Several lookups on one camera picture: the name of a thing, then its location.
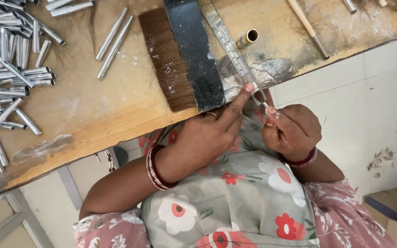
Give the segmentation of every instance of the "white tiled floor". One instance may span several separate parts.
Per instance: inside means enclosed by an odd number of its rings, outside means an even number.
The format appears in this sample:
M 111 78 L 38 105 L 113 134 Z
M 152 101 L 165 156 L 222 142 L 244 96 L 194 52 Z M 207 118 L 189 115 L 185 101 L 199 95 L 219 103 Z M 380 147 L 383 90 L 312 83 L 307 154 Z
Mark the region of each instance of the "white tiled floor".
M 397 41 L 270 90 L 278 108 L 300 103 L 318 116 L 323 127 L 318 147 L 344 171 L 360 199 L 397 188 Z M 120 146 L 130 160 L 140 156 L 136 140 Z M 386 147 L 394 159 L 368 171 L 375 153 Z M 108 173 L 105 155 L 99 155 L 101 164 L 91 156 L 69 166 L 82 199 Z M 23 186 L 22 191 L 55 247 L 73 246 L 70 225 L 78 213 L 57 173 Z

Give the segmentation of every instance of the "floral dress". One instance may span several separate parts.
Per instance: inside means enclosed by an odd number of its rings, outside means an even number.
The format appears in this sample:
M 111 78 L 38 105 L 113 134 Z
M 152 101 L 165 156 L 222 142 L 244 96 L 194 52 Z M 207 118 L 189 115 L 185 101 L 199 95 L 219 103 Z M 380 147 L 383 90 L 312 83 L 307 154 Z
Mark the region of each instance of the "floral dress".
M 265 118 L 244 116 L 234 146 L 141 209 L 74 224 L 80 248 L 394 248 L 347 179 L 301 185 L 265 147 Z M 139 138 L 143 154 L 176 141 L 183 122 Z

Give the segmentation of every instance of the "paintbrush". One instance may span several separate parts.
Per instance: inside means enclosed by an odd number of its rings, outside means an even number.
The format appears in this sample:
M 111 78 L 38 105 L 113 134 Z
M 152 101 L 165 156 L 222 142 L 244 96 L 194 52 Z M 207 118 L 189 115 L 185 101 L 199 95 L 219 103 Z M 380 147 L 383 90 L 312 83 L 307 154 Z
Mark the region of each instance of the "paintbrush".
M 174 112 L 203 112 L 225 104 L 223 84 L 195 0 L 168 0 L 139 15 L 160 88 Z

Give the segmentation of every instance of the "woman's hand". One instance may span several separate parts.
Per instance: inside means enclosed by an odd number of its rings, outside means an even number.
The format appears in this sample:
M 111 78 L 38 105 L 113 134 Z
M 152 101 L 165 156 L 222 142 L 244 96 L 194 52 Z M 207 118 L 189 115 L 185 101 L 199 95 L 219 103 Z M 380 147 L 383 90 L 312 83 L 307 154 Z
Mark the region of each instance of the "woman's hand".
M 290 161 L 302 161 L 321 140 L 321 125 L 316 115 L 301 104 L 276 110 L 268 107 L 268 119 L 263 127 L 263 140 L 267 147 Z
M 226 152 L 238 136 L 241 111 L 253 90 L 254 86 L 248 83 L 228 107 L 210 110 L 216 116 L 208 113 L 186 121 L 176 142 L 157 153 L 156 165 L 168 164 L 166 159 L 169 159 L 171 163 L 180 165 L 182 170 L 192 173 Z M 171 179 L 169 175 L 161 176 L 164 180 Z

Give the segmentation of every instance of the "ring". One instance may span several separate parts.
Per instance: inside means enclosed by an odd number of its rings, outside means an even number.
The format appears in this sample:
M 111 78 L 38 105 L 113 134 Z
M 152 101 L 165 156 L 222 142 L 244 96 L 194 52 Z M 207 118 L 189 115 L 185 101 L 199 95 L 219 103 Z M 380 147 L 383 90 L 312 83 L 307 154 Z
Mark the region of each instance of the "ring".
M 207 114 L 212 114 L 212 115 L 214 115 L 214 116 L 215 116 L 215 120 L 218 120 L 218 117 L 217 117 L 217 115 L 216 115 L 215 113 L 213 113 L 213 112 L 206 112 L 205 115 L 207 115 Z

